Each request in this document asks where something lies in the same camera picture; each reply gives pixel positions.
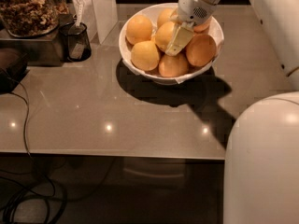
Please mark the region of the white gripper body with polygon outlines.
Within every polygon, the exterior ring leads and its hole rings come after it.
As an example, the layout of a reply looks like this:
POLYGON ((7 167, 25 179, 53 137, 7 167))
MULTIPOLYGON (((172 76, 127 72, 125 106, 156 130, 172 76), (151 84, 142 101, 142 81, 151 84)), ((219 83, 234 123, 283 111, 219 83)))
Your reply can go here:
POLYGON ((177 21, 200 25, 206 22, 216 10, 215 0, 178 0, 177 21))

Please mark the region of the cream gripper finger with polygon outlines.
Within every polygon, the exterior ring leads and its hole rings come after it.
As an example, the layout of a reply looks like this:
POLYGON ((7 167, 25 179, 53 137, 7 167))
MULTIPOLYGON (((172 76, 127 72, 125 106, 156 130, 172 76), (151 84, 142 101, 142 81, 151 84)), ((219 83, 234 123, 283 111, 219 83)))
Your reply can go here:
POLYGON ((191 23, 176 23, 173 21, 165 24, 166 48, 165 53, 169 56, 178 55, 192 40, 194 36, 191 23))
POLYGON ((177 23, 177 24, 182 24, 181 19, 178 17, 178 10, 177 9, 175 9, 171 13, 169 20, 172 21, 172 22, 174 22, 174 23, 177 23))

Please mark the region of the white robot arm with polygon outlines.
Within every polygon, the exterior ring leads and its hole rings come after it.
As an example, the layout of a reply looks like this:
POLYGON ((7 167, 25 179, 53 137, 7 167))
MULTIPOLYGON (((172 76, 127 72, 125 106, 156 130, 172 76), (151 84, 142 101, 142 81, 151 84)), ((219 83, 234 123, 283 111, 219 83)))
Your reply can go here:
MULTIPOLYGON (((236 120, 225 154, 223 224, 299 224, 299 0, 249 1, 294 90, 262 99, 236 120)), ((178 0, 182 25, 171 53, 219 2, 178 0)))

